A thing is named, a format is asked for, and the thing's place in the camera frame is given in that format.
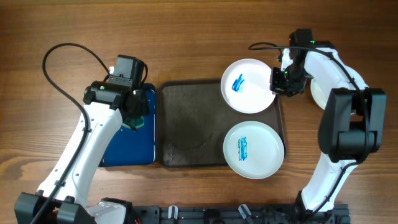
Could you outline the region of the green yellow sponge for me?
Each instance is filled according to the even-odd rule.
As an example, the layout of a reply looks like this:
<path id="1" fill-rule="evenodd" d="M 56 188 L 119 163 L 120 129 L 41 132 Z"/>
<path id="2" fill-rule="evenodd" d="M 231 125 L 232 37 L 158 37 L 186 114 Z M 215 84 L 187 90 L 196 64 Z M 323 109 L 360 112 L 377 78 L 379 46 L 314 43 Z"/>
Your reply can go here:
<path id="1" fill-rule="evenodd" d="M 137 131 L 139 128 L 142 128 L 144 124 L 145 124 L 144 117 L 141 116 L 139 118 L 126 119 L 125 122 L 123 122 L 122 126 L 131 129 L 133 131 Z"/>

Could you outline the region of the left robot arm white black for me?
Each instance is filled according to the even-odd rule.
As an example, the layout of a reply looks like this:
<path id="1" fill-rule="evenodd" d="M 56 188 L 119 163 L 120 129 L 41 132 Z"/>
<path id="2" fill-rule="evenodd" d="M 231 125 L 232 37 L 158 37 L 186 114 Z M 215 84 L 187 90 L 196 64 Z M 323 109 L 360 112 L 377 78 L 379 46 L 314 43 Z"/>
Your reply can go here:
<path id="1" fill-rule="evenodd" d="M 21 193 L 14 206 L 18 223 L 136 223 L 132 203 L 104 198 L 87 207 L 93 176 L 123 124 L 149 112 L 145 84 L 95 81 L 85 90 L 77 124 L 61 158 L 36 193 Z"/>

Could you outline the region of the white plate back stained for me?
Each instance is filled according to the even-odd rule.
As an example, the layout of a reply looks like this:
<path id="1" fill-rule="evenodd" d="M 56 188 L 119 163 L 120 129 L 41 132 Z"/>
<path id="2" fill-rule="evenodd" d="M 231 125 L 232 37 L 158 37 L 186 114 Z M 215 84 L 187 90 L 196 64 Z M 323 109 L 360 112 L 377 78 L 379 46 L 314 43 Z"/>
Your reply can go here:
<path id="1" fill-rule="evenodd" d="M 264 111 L 275 100 L 271 68 L 260 60 L 245 58 L 232 63 L 221 78 L 221 94 L 232 109 L 246 114 Z"/>

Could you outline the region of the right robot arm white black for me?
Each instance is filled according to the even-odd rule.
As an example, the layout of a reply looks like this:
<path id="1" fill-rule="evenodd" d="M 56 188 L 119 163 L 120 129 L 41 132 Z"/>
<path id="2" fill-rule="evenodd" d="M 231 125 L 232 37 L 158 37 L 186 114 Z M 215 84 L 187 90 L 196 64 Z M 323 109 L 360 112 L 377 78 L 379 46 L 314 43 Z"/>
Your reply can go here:
<path id="1" fill-rule="evenodd" d="M 328 95 L 318 129 L 320 159 L 297 197 L 301 216 L 312 217 L 333 209 L 348 176 L 380 148 L 386 94 L 368 87 L 329 42 L 292 41 L 278 50 L 282 65 L 272 70 L 272 91 L 294 96 L 312 78 Z"/>

